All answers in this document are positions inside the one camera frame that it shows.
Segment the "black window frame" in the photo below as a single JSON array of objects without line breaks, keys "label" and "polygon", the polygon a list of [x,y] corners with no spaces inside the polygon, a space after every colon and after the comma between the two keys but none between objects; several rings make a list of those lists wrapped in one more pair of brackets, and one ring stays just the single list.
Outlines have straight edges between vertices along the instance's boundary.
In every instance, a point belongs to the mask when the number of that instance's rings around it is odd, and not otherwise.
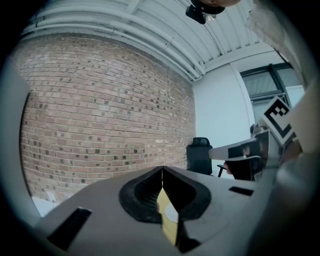
[{"label": "black window frame", "polygon": [[275,96],[279,96],[280,98],[284,99],[284,101],[288,104],[290,108],[292,107],[286,86],[282,81],[279,73],[277,72],[277,70],[283,70],[283,69],[291,69],[290,64],[288,63],[269,64],[268,66],[262,66],[262,67],[250,69],[247,71],[243,71],[240,73],[241,77],[245,78],[254,74],[268,72],[277,88],[277,90],[274,90],[274,91],[268,91],[268,92],[258,93],[255,95],[250,95],[250,100],[252,103],[272,99]]}]

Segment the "wall outlet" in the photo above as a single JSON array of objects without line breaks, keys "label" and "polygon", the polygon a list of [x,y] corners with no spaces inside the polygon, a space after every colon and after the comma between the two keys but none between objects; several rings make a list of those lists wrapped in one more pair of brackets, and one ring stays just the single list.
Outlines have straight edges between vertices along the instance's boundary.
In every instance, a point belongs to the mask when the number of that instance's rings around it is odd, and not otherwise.
[{"label": "wall outlet", "polygon": [[47,195],[48,195],[48,197],[49,197],[49,199],[50,199],[50,201],[51,201],[52,203],[54,203],[55,201],[57,201],[54,193],[49,192],[49,191],[47,191],[46,193],[47,193]]}]

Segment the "window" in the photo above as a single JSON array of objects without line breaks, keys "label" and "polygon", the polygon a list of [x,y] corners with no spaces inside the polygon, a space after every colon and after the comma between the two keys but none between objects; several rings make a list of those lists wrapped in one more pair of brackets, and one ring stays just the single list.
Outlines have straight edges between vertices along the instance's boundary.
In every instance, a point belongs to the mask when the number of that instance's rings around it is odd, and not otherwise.
[{"label": "window", "polygon": [[286,63],[251,69],[241,72],[241,76],[251,99],[256,122],[275,96],[293,107],[304,94],[295,71]]}]

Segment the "camera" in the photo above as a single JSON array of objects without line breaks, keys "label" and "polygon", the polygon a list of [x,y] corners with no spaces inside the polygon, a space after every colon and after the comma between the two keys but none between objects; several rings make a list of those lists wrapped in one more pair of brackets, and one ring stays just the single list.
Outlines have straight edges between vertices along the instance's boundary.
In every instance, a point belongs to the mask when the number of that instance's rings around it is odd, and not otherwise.
[{"label": "camera", "polygon": [[191,0],[191,3],[192,5],[187,7],[185,15],[202,25],[206,24],[207,20],[212,19],[213,16],[215,18],[217,14],[225,10],[224,7],[208,6],[199,0]]}]

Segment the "white pipe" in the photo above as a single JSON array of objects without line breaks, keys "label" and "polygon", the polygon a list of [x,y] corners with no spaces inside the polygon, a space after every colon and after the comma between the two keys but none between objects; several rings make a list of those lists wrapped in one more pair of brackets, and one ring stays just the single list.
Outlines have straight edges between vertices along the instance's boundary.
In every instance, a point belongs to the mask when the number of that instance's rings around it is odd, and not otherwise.
[{"label": "white pipe", "polygon": [[50,18],[45,19],[43,21],[39,21],[36,26],[30,25],[26,27],[23,32],[28,32],[31,29],[35,29],[36,27],[46,26],[46,25],[54,25],[54,24],[61,24],[61,23],[100,23],[107,26],[110,26],[112,28],[122,29],[126,30],[132,34],[135,34],[152,44],[158,46],[163,51],[167,52],[169,55],[171,55],[174,59],[178,60],[186,69],[188,69],[196,78],[199,78],[200,75],[193,69],[193,67],[187,63],[179,54],[177,54],[174,50],[167,48],[166,43],[161,43],[158,39],[151,36],[150,34],[143,32],[139,30],[138,28],[132,27],[127,24],[123,24],[118,21],[108,21],[100,18],[96,18],[93,16],[82,16],[82,15],[72,15],[72,16],[66,16],[66,17],[56,17],[56,18]]},{"label": "white pipe", "polygon": [[201,73],[204,75],[206,73],[205,69],[201,67],[201,65],[194,59],[194,57],[185,49],[183,48],[175,38],[168,35],[167,33],[163,32],[161,29],[157,28],[156,26],[146,22],[145,20],[111,8],[105,7],[94,7],[94,6],[64,6],[64,7],[57,7],[49,10],[44,10],[36,15],[36,18],[44,17],[47,15],[59,14],[59,13],[66,13],[66,12],[84,12],[84,13],[100,13],[105,15],[116,16],[122,19],[126,19],[128,21],[134,22],[139,24],[140,26],[152,31],[153,33],[157,34],[158,36],[162,37],[166,41],[168,41],[171,45],[177,48],[195,67],[197,67]]},{"label": "white pipe", "polygon": [[30,29],[26,32],[23,32],[22,35],[25,35],[27,33],[30,32],[34,32],[34,31],[38,31],[38,30],[44,30],[44,29],[54,29],[54,28],[66,28],[66,27],[72,27],[72,28],[83,28],[83,29],[93,29],[93,30],[100,30],[100,31],[104,31],[104,32],[108,32],[108,33],[112,33],[115,35],[119,35],[121,37],[130,39],[138,44],[141,44],[142,46],[150,49],[151,51],[159,54],[161,57],[165,58],[167,61],[171,62],[173,65],[175,65],[176,67],[178,67],[183,73],[185,73],[191,80],[195,81],[195,78],[189,74],[188,71],[186,71],[180,64],[178,64],[177,62],[175,62],[174,60],[172,60],[170,57],[168,57],[167,55],[165,55],[163,52],[159,51],[158,49],[152,47],[151,45],[122,32],[116,31],[114,29],[110,29],[110,28],[106,28],[106,27],[101,27],[101,26],[95,26],[95,25],[88,25],[88,24],[51,24],[51,25],[44,25],[44,26],[40,26],[40,27],[36,27],[33,29]]}]

